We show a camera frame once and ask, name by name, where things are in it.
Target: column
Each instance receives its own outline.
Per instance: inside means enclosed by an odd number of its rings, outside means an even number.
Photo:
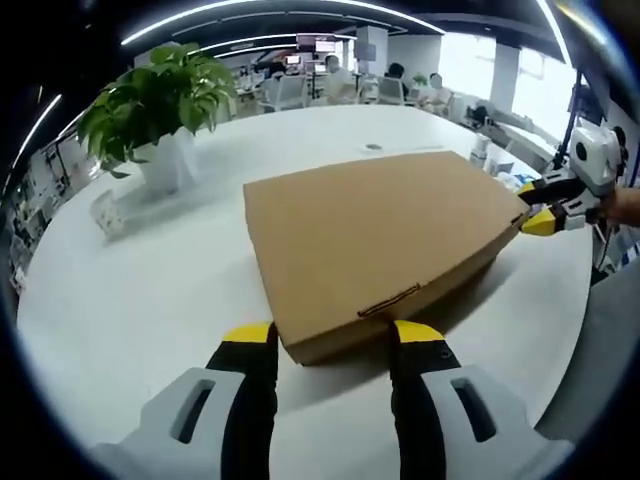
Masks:
[[[376,57],[373,61],[359,61],[358,67],[361,73],[382,76],[387,71],[387,49],[389,32],[384,28],[360,27],[358,28],[358,42],[375,46]]]
[[[516,95],[516,81],[520,68],[520,49],[496,43],[496,60],[491,86],[491,103],[497,109],[511,112]]]

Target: cardboard box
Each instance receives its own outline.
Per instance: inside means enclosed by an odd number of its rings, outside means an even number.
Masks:
[[[312,364],[461,285],[529,207],[452,152],[355,161],[244,186],[281,340]]]

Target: human hand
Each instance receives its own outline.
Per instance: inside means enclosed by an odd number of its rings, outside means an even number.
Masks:
[[[600,207],[601,216],[611,223],[640,227],[640,190],[616,188]]]

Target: box flap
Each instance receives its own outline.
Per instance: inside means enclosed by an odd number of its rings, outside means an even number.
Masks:
[[[528,211],[452,152],[331,165],[247,184],[244,195],[285,346],[411,295]]]

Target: small object on table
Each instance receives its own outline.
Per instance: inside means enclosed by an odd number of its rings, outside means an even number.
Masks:
[[[513,162],[500,163],[496,158],[490,157],[485,164],[485,171],[492,177],[497,177],[499,173],[511,173]]]
[[[487,148],[489,147],[489,137],[478,133],[476,135],[476,144],[471,150],[469,161],[472,165],[479,168],[484,168],[484,164],[487,161]]]
[[[124,231],[124,220],[113,198],[113,190],[107,190],[93,201],[91,217],[107,238],[115,238]]]

